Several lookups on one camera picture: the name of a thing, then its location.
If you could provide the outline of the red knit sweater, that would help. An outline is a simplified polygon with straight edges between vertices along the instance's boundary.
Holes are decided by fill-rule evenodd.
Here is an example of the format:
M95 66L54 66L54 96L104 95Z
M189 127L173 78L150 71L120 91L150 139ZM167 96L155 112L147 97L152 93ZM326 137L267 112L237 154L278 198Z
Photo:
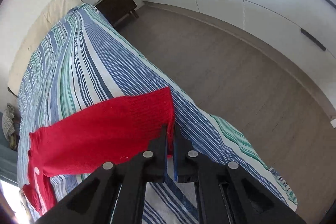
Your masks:
M41 215L57 203L50 179L60 174L92 173L103 163L121 164L149 147L167 125L173 153L175 122L168 87L139 96L112 98L30 133L26 198Z

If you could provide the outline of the teal window curtain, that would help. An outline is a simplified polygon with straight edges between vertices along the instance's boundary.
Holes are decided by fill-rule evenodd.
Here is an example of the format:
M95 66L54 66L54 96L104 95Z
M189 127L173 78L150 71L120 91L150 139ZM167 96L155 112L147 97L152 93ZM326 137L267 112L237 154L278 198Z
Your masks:
M18 152L10 149L9 143L4 137L1 125L1 179L14 186L18 186L17 162Z

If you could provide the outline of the grey patterned cloth pile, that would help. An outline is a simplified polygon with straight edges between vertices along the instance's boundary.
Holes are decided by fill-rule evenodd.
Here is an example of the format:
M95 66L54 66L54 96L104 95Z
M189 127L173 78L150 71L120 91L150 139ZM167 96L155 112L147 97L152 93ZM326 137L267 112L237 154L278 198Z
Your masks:
M19 134L14 125L14 118L15 118L15 108L12 104L8 103L2 115L1 125L4 137L9 143L10 149L17 151L19 143Z

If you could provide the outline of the striped blue green bedspread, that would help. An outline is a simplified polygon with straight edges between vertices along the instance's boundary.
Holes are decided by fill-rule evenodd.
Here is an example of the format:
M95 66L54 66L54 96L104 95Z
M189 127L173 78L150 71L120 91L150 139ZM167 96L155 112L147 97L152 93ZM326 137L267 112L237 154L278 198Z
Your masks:
M30 136L78 111L119 96L169 87L175 120L194 148L213 161L235 161L291 210L297 199L246 137L211 115L120 35L92 5L76 6L39 39L19 88L18 183L29 183Z

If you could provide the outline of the dark wooden nightstand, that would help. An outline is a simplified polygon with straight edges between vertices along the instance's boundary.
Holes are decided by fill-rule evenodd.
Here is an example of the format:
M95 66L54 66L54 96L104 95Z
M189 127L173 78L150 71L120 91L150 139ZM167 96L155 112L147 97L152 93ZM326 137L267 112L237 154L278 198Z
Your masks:
M99 0L95 7L100 11L106 20L115 26L124 16L139 18L135 9L137 5L134 0Z

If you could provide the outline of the cream padded headboard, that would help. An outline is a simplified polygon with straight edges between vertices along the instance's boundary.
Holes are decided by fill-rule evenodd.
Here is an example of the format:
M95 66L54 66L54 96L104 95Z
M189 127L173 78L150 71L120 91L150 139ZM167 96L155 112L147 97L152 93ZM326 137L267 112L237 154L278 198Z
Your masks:
M52 0L42 10L23 39L9 71L7 89L12 94L18 95L31 55L38 48L46 34L60 19L66 16L70 9L82 3L81 0Z

